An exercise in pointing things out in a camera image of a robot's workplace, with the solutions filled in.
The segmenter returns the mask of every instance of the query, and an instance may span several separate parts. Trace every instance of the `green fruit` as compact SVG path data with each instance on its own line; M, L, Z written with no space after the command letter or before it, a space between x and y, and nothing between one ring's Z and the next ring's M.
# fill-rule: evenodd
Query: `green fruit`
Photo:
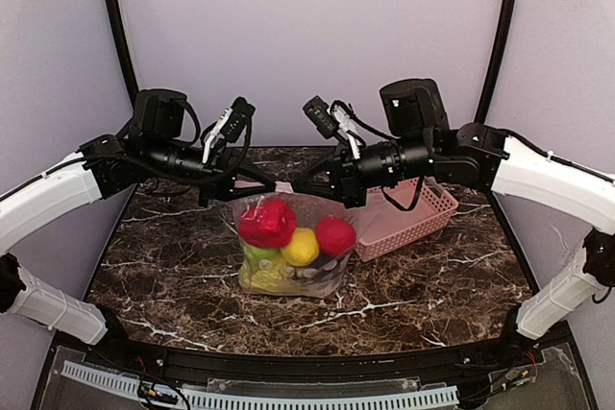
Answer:
M249 244L243 244L243 252L250 262L253 271L258 271L260 269L260 262L262 260L270 261L280 256L280 250L278 249L261 249Z

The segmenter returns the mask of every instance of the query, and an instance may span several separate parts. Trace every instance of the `red ball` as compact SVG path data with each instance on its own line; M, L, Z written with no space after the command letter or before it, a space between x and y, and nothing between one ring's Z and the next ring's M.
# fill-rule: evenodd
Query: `red ball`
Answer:
M296 228L297 218L292 208L282 199L273 198L241 215L237 233L255 247L279 249L290 243Z
M316 226L316 239L320 250L337 258L355 246L357 232L344 220L330 216L320 220Z

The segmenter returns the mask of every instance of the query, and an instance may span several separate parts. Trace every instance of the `black frame pole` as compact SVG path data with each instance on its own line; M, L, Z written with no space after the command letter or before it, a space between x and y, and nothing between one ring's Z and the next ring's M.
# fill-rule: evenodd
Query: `black frame pole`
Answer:
M515 0L502 0L500 19L498 20L498 29L496 30L496 36L493 41L491 59L489 60L489 67L487 67L484 85L482 86L482 93L480 94L479 107L477 109L476 116L474 117L475 122L484 124L487 119L487 113L489 112L489 107L491 106L493 92L496 88L498 75L500 74L500 66L502 65L502 59L504 57L504 50L508 39L508 31L510 30L510 22L512 20L514 5Z
M107 4L107 15L109 16L111 33L115 42L115 51L122 69L122 75L124 76L124 84L126 85L131 104L134 106L138 93L138 83L136 81L133 60L131 59L131 52L128 48L128 41L126 40L122 14L119 9L119 0L105 0L105 3Z

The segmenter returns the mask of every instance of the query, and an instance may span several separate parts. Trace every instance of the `white zip tie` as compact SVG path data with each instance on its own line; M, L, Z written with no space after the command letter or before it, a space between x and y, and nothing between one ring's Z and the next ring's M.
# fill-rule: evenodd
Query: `white zip tie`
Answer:
M56 327L58 322L62 320L62 317L64 317L64 314L66 314L66 311L68 310L68 301L66 300L66 295L64 294L63 291L60 291L60 294L61 294L61 300L64 303L64 306L62 307L62 311L61 311L60 316L58 316L58 319L56 319L52 324L50 324L47 327L49 331L53 330Z

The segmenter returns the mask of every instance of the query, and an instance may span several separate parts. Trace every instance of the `white arm segment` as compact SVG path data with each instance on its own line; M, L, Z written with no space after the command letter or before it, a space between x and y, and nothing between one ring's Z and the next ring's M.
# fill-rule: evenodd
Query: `white arm segment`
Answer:
M19 267L26 290L19 292L8 312L37 321L95 345L107 333L105 318L93 304L77 301Z
M585 300L606 288L583 272L585 257L586 250L581 248L549 285L523 302L517 313L519 333L532 340L540 338Z
M62 163L79 157L82 155L71 154ZM63 214L101 198L94 175L82 163L30 184L0 202L0 255Z
M600 232L615 234L615 186L576 168L542 157L509 136L491 190L529 199L589 223Z

